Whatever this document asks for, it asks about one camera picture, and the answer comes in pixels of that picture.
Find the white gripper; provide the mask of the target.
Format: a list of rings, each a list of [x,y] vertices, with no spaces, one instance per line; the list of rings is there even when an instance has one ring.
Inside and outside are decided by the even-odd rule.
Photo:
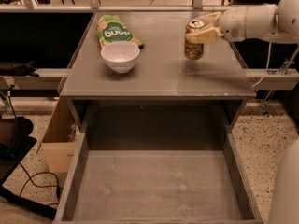
[[[235,7],[222,14],[213,12],[199,16],[195,19],[196,26],[219,25],[220,30],[215,27],[203,31],[195,30],[187,33],[185,38],[192,44],[215,43],[221,37],[228,42],[241,42],[246,38],[247,10],[246,7]]]

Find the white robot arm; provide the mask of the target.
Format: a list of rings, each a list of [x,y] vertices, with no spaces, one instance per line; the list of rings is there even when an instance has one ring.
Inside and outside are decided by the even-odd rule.
[[[233,7],[196,17],[186,26],[187,45],[214,43],[220,38],[228,42],[256,38],[270,44],[296,44],[299,0]],[[268,224],[299,224],[299,140],[288,145],[279,163]]]

